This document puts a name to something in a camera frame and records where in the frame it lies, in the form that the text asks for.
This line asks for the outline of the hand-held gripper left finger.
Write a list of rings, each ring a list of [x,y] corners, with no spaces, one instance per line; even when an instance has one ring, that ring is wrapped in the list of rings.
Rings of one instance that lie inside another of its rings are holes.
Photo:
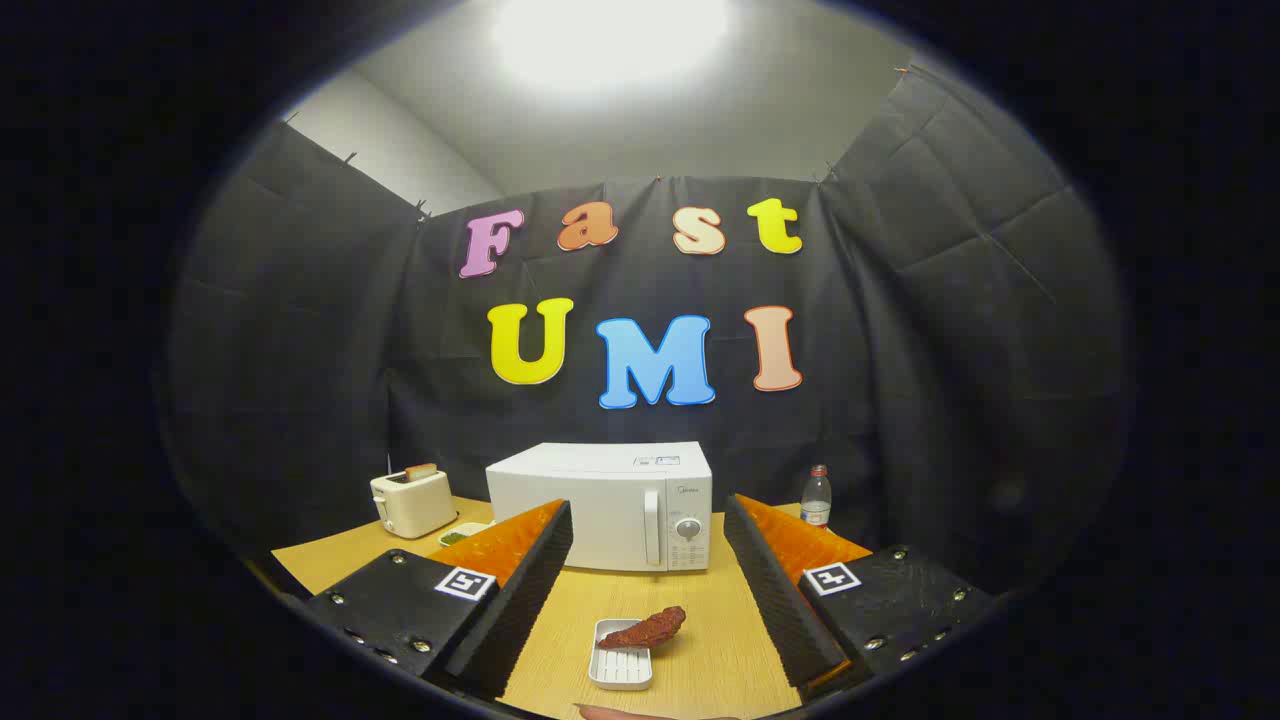
[[[388,550],[302,602],[352,651],[398,673],[498,698],[573,543],[567,500],[430,556]]]

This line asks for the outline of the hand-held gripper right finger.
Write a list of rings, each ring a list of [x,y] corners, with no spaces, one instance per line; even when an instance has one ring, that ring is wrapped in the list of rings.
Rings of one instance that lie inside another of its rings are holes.
[[[803,700],[910,667],[977,626],[996,598],[924,551],[870,551],[744,495],[724,537]]]

